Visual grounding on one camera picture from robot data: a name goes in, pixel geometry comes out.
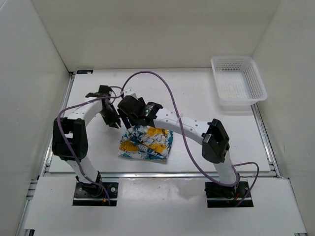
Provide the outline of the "colourful printed shorts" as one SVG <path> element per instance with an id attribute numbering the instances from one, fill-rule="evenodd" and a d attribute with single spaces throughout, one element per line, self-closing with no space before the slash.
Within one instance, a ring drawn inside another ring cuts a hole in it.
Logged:
<path id="1" fill-rule="evenodd" d="M 129 159 L 163 161 L 169 157 L 173 138 L 173 131 L 136 125 L 123 134 L 118 154 Z"/>

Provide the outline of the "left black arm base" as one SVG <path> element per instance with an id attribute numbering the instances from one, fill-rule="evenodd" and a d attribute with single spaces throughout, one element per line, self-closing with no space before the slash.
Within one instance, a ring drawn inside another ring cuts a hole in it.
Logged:
<path id="1" fill-rule="evenodd" d="M 118 182 L 103 182 L 104 188 L 110 198 L 108 201 L 108 196 L 102 188 L 99 191 L 91 192 L 86 191 L 86 187 L 83 188 L 79 182 L 76 183 L 76 187 L 73 194 L 73 206 L 92 206 L 92 207 L 115 207 L 117 205 L 119 183 Z"/>

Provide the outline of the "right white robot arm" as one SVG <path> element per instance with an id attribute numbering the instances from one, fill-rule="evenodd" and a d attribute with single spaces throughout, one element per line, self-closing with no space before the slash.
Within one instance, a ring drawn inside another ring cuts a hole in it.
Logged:
<path id="1" fill-rule="evenodd" d="M 220 120 L 211 122 L 180 118 L 162 105 L 145 103 L 143 98 L 126 95 L 118 104 L 118 113 L 124 124 L 150 126 L 181 134 L 184 144 L 190 138 L 202 146 L 202 157 L 215 166 L 219 180 L 213 180 L 216 190 L 226 198 L 232 198 L 239 190 L 237 174 L 229 154 L 229 136 Z"/>

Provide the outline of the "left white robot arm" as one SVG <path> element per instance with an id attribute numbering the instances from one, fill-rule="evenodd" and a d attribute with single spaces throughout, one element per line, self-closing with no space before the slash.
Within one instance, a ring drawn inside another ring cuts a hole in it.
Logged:
<path id="1" fill-rule="evenodd" d="M 89 92 L 83 103 L 63 109 L 54 120 L 53 154 L 72 167 L 81 188 L 93 197 L 102 194 L 103 184 L 100 172 L 87 157 L 86 127 L 100 114 L 106 125 L 120 128 L 120 117 L 113 106 L 118 97 L 112 87 L 101 85 L 97 92 Z"/>

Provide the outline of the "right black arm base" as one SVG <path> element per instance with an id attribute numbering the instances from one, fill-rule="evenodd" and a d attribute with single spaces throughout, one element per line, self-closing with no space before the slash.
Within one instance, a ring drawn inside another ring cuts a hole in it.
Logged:
<path id="1" fill-rule="evenodd" d="M 223 187 L 213 182 L 205 183 L 207 208 L 254 207 L 247 181 L 236 187 Z"/>

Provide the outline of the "black corner label plate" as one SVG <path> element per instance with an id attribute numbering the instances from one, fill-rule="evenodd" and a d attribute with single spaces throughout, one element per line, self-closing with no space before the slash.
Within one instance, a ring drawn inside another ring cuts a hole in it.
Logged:
<path id="1" fill-rule="evenodd" d="M 77 70 L 76 74 L 93 74 L 93 70 Z"/>

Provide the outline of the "white plastic mesh basket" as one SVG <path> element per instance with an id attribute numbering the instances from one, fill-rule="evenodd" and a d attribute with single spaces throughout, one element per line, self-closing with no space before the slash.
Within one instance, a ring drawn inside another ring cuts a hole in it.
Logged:
<path id="1" fill-rule="evenodd" d="M 211 67 L 219 96 L 226 109 L 245 109 L 268 97 L 254 60 L 249 56 L 215 56 Z"/>

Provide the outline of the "front aluminium rail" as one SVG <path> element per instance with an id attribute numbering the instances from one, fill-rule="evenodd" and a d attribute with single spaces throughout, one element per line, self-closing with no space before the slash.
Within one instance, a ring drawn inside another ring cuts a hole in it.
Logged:
<path id="1" fill-rule="evenodd" d="M 118 178 L 118 177 L 129 177 L 129 178 L 140 178 L 140 177 L 175 177 L 175 178 L 181 178 L 181 177 L 204 177 L 202 173 L 101 173 L 103 178 Z M 217 173 L 208 173 L 208 175 L 212 178 L 219 178 L 219 175 Z M 256 172 L 240 172 L 239 175 L 241 177 L 248 177 L 252 178 L 255 177 Z M 277 177 L 275 171 L 269 171 L 269 172 L 259 172 L 258 177 Z"/>

